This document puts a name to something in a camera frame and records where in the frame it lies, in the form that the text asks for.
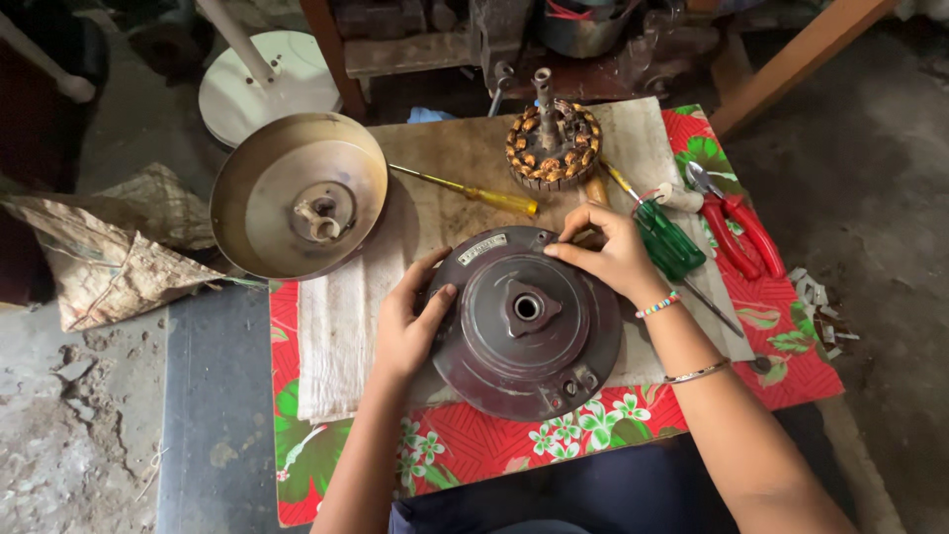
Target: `person's left hand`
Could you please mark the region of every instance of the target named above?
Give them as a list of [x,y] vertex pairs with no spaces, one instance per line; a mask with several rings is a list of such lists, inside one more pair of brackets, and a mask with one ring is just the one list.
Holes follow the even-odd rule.
[[396,289],[382,301],[375,365],[381,366],[386,374],[407,380],[425,361],[438,324],[455,300],[458,289],[452,284],[442,286],[418,317],[412,305],[416,294],[431,279],[435,264],[451,252],[451,247],[445,247],[413,263]]

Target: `red floral tablecloth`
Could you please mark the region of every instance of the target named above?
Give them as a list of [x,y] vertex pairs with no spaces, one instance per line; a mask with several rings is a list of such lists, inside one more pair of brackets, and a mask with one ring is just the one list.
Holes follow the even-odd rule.
[[[696,161],[719,187],[741,191],[697,105],[663,111],[662,118],[680,173]],[[763,267],[741,227],[729,226]],[[717,247],[707,225],[706,235]],[[841,393],[840,378],[827,365],[791,283],[766,277],[749,282],[723,257],[716,256],[716,262],[752,349],[771,364],[767,372],[735,365],[758,398],[777,410]],[[352,424],[350,419],[314,427],[297,419],[298,289],[290,282],[270,287],[277,501],[280,523],[287,526],[313,521]],[[579,410],[544,423],[497,419],[462,403],[413,411],[401,428],[395,482],[403,497],[688,430],[671,388],[658,384],[606,388]]]

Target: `bracelet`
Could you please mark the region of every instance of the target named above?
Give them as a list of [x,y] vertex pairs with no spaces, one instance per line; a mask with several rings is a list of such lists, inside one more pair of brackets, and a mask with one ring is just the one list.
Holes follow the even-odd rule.
[[682,376],[676,376],[676,377],[666,376],[665,379],[662,380],[662,383],[663,384],[681,384],[682,382],[695,380],[696,378],[701,378],[702,376],[708,376],[709,374],[712,374],[713,372],[721,371],[722,369],[725,369],[725,366],[730,365],[731,363],[732,362],[730,362],[729,360],[722,360],[716,363],[715,365],[710,365],[706,367],[705,369],[699,369],[696,372],[690,372],[688,374],[684,374]]
[[636,312],[636,318],[642,319],[643,317],[647,315],[654,314],[655,312],[658,312],[659,310],[661,310],[662,308],[665,308],[666,306],[670,304],[675,304],[676,302],[679,302],[680,298],[682,298],[682,296],[674,291],[670,293],[669,297],[666,298],[664,301],[658,304],[653,304],[652,306],[646,308],[645,310],[639,310],[638,312]]

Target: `screwdriver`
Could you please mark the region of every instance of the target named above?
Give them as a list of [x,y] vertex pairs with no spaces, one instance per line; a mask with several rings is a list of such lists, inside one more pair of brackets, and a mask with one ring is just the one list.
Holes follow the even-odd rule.
[[659,267],[660,271],[670,282],[681,281],[686,288],[699,300],[702,301],[709,310],[725,323],[732,332],[738,337],[744,337],[745,334],[738,328],[731,319],[729,319],[716,305],[712,299],[700,291],[695,284],[687,277],[689,272],[697,269],[702,263],[705,263],[705,255],[698,249],[694,242],[681,228],[662,213],[662,209],[656,204],[655,200],[641,201],[639,195],[633,190],[633,187],[623,178],[620,171],[611,165],[605,157],[600,157],[600,164],[603,165],[609,176],[622,188],[636,199],[639,208],[635,211],[633,220],[640,229],[642,244],[646,247],[646,253],[652,262]]
[[506,195],[504,193],[496,193],[494,191],[485,191],[484,189],[478,189],[477,187],[467,187],[460,183],[454,183],[453,181],[447,181],[431,175],[422,174],[418,171],[400,167],[392,163],[389,163],[389,168],[408,175],[412,175],[416,178],[421,178],[425,181],[430,181],[431,183],[437,185],[441,185],[445,189],[450,189],[456,193],[461,193],[468,200],[478,200],[497,209],[509,211],[515,214],[524,214],[528,217],[532,217],[535,213],[537,213],[537,200],[525,199],[524,197],[516,197],[514,195]]

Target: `green screwdriver handle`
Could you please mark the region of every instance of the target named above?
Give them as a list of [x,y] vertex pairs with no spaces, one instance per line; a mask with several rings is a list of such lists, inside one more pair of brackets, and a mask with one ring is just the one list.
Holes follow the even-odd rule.
[[705,263],[702,251],[662,213],[655,200],[643,202],[635,220],[646,252],[669,281],[682,280]]

